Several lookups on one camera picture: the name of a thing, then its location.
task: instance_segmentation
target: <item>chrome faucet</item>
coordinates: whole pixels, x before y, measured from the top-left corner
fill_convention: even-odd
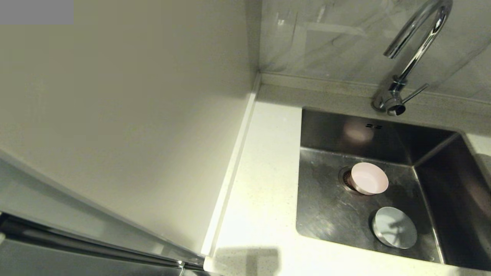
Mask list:
[[[376,110],[387,112],[387,114],[391,116],[401,115],[404,113],[404,111],[406,111],[404,104],[430,86],[428,83],[426,83],[411,93],[407,98],[402,99],[401,97],[401,91],[408,82],[408,75],[414,69],[416,64],[418,64],[421,57],[435,40],[436,36],[440,33],[443,25],[448,19],[450,11],[452,10],[452,4],[453,0],[428,0],[419,8],[418,11],[415,12],[415,14],[413,14],[413,16],[394,38],[387,50],[385,50],[383,53],[384,56],[390,59],[395,58],[418,30],[418,28],[423,25],[427,18],[434,12],[437,12],[432,28],[428,32],[426,38],[423,40],[421,46],[419,46],[419,49],[412,56],[404,71],[399,76],[393,76],[394,82],[387,91],[380,91],[375,96],[372,106]]]

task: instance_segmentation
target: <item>white bowl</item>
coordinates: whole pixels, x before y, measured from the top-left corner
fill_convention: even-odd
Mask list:
[[[389,187],[389,179],[383,170],[371,163],[358,163],[351,169],[350,182],[360,193],[383,193]]]

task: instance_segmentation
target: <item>sink drain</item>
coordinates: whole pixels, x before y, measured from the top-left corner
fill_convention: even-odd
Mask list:
[[[362,193],[358,192],[350,183],[349,179],[351,176],[351,168],[352,167],[344,167],[339,171],[339,183],[341,186],[347,190],[348,192],[356,195],[363,195]]]

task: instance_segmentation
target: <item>faucet handle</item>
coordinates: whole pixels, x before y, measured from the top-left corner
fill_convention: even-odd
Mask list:
[[[421,93],[423,90],[430,86],[429,83],[423,84],[420,88],[416,89],[413,93],[409,94],[408,97],[402,100],[402,104],[407,103],[410,99],[414,98],[417,94]]]

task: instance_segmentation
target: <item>quartz countertop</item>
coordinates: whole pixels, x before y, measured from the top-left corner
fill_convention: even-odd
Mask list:
[[[266,82],[274,83],[268,78]],[[439,108],[416,102],[394,118],[374,111],[368,96],[350,95],[336,85],[330,89],[263,83],[215,255],[206,258],[205,269],[224,276],[491,276],[491,272],[316,240],[296,231],[302,107],[457,130],[464,134],[487,173],[491,171],[491,106],[471,102],[455,109],[458,99],[450,104],[444,100],[435,103]]]

